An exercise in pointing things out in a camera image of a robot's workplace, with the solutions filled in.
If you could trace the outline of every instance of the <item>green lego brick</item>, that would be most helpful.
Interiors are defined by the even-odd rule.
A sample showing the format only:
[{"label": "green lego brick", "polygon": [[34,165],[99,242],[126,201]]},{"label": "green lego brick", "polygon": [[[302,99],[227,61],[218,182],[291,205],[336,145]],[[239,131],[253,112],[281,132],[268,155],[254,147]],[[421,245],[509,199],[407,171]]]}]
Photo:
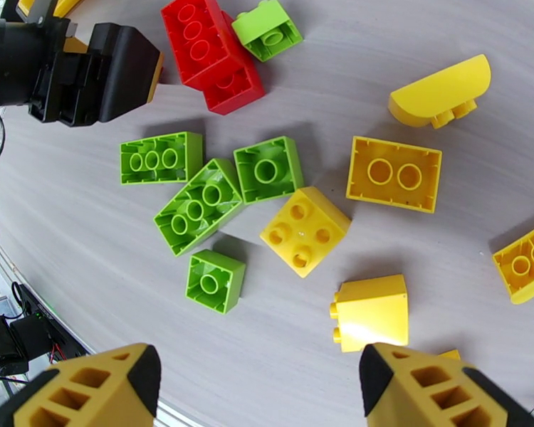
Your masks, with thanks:
[{"label": "green lego brick", "polygon": [[155,216],[175,256],[197,246],[244,207],[234,165],[210,160]]},{"label": "green lego brick", "polygon": [[121,184],[187,182],[204,165],[201,134],[178,132],[120,145]]},{"label": "green lego brick", "polygon": [[265,62],[303,40],[278,0],[263,0],[231,24],[241,45]]},{"label": "green lego brick", "polygon": [[225,315],[239,300],[245,267],[245,263],[210,250],[194,254],[186,297]]},{"label": "green lego brick", "polygon": [[277,137],[234,151],[245,204],[289,196],[304,186],[295,140]]}]

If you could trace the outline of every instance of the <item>lime green lego brick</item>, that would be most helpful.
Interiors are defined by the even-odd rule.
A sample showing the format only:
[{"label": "lime green lego brick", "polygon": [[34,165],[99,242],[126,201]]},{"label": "lime green lego brick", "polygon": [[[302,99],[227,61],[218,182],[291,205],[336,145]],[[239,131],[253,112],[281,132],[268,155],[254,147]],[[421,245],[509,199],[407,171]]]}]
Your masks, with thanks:
[{"label": "lime green lego brick", "polygon": [[304,186],[297,145],[289,137],[236,149],[234,159],[245,204],[290,196]]},{"label": "lime green lego brick", "polygon": [[186,297],[226,314],[236,306],[244,282],[245,263],[210,250],[190,258]]},{"label": "lime green lego brick", "polygon": [[231,24],[241,44],[265,62],[303,40],[278,0],[263,0]]},{"label": "lime green lego brick", "polygon": [[178,132],[122,143],[121,184],[189,181],[204,165],[203,141],[201,134]]},{"label": "lime green lego brick", "polygon": [[155,223],[178,256],[217,232],[243,207],[234,165],[214,158],[155,216]]}]

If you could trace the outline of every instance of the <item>table surface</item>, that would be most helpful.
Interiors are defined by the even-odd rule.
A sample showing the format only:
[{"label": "table surface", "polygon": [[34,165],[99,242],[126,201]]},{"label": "table surface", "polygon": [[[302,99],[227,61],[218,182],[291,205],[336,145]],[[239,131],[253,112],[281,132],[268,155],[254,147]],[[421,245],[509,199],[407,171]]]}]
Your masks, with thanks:
[{"label": "table surface", "polygon": [[[534,0],[281,0],[305,42],[260,68],[269,94],[227,117],[179,84],[159,9],[169,0],[86,0],[73,14],[137,26],[167,55],[155,101],[106,125],[41,125],[6,113],[1,243],[35,289],[97,350],[144,341],[163,361],[161,397],[212,426],[359,426],[358,353],[333,344],[340,283],[395,273],[409,290],[410,346],[458,348],[534,407],[534,300],[515,306],[491,251],[534,227]],[[219,0],[231,15],[259,0]],[[479,53],[491,89],[434,131],[390,117],[392,90]],[[153,216],[181,185],[121,186],[119,143],[181,130],[207,157],[288,135],[309,185],[353,223],[305,280],[258,235],[284,203],[250,206],[202,248],[244,260],[237,307],[184,298]],[[353,135],[440,149],[434,215],[345,198]]]}]

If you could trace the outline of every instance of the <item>white table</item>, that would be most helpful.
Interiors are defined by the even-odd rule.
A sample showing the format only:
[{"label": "white table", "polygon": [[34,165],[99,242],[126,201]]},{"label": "white table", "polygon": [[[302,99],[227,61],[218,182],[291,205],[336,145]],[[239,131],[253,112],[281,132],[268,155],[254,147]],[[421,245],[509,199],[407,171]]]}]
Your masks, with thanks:
[{"label": "white table", "polygon": [[[305,43],[261,66],[269,94],[227,117],[179,85],[159,9],[169,0],[86,0],[73,14],[135,25],[168,55],[155,101],[106,125],[41,125],[6,113],[1,243],[42,296],[96,349],[157,346],[161,397],[212,426],[364,424],[357,353],[333,344],[339,284],[404,273],[410,345],[457,347],[534,407],[534,300],[510,303],[491,261],[534,227],[534,0],[281,0]],[[219,0],[231,15],[259,0]],[[493,84],[464,120],[396,123],[389,92],[479,53]],[[258,238],[284,201],[248,207],[202,248],[245,260],[238,306],[222,317],[184,298],[152,218],[180,185],[120,186],[121,142],[205,132],[207,156],[288,135],[308,184],[353,218],[347,238],[301,280]],[[348,201],[353,135],[441,149],[437,212]]]}]

